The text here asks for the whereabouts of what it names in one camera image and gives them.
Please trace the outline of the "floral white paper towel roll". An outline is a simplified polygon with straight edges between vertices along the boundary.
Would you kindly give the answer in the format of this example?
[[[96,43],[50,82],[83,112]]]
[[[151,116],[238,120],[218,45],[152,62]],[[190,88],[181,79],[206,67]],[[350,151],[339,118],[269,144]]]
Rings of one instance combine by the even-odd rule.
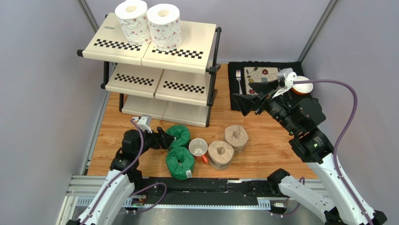
[[[161,51],[180,47],[180,11],[172,4],[157,4],[147,11],[148,25],[154,47]]]

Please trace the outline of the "plain white paper towel roll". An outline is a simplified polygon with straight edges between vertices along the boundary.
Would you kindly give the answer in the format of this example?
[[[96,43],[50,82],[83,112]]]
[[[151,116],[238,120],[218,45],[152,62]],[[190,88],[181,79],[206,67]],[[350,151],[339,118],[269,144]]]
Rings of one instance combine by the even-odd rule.
[[[115,14],[128,43],[146,45],[152,41],[147,10],[147,3],[142,0],[126,0],[115,8]]]

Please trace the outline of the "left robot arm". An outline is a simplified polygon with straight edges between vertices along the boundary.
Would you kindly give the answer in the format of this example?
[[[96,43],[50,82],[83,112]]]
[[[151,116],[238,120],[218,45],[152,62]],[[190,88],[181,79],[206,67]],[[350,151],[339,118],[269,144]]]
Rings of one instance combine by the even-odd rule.
[[[123,203],[143,188],[139,157],[149,149],[167,150],[176,137],[158,127],[157,131],[136,129],[124,133],[122,146],[112,160],[106,179],[90,205],[69,225],[111,225]]]

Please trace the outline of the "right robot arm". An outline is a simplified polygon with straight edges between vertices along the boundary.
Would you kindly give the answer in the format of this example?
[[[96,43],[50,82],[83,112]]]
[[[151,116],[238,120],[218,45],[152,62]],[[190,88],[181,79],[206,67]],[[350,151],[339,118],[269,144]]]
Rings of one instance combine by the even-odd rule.
[[[290,85],[280,87],[278,81],[255,82],[251,86],[255,96],[232,94],[243,115],[250,112],[267,112],[292,139],[293,152],[319,178],[329,197],[324,197],[303,183],[296,181],[289,172],[278,169],[267,177],[268,189],[274,195],[285,195],[313,212],[326,225],[382,225],[387,216],[374,210],[356,190],[338,156],[338,145],[332,144],[318,128],[326,117],[318,99],[302,96],[293,105],[284,97]]]

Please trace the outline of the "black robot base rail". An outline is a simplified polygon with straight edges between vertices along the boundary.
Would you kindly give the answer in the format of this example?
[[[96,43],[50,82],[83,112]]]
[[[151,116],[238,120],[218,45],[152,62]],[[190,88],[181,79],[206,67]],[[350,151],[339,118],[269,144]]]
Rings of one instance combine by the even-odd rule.
[[[161,204],[170,205],[205,205],[205,206],[254,206],[258,198],[282,198],[287,196],[269,190],[266,180],[238,180],[219,178],[190,178],[177,180],[168,177],[143,178],[142,183],[134,191],[146,197],[145,203],[154,204],[166,193]]]

